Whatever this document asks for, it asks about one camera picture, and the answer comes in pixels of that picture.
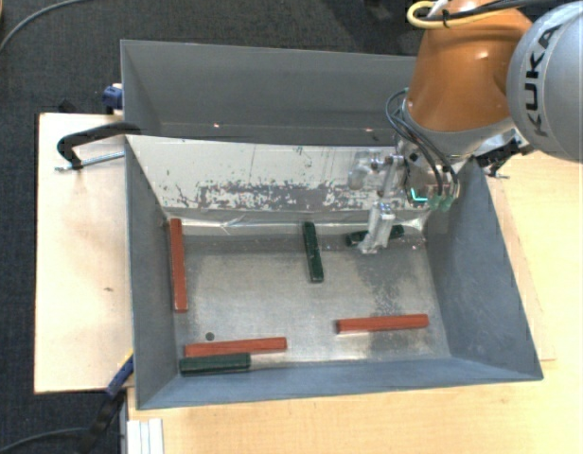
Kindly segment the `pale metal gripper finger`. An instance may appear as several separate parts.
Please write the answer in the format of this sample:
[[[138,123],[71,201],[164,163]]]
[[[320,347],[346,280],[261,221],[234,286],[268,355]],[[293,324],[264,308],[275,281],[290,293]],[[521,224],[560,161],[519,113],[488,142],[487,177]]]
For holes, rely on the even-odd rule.
[[[358,245],[361,253],[371,254],[377,252],[380,246],[379,234],[382,222],[382,202],[375,201],[370,210],[367,233]]]
[[[382,248],[387,248],[390,241],[390,234],[395,225],[396,213],[389,205],[383,205],[380,208],[380,228],[379,244]]]

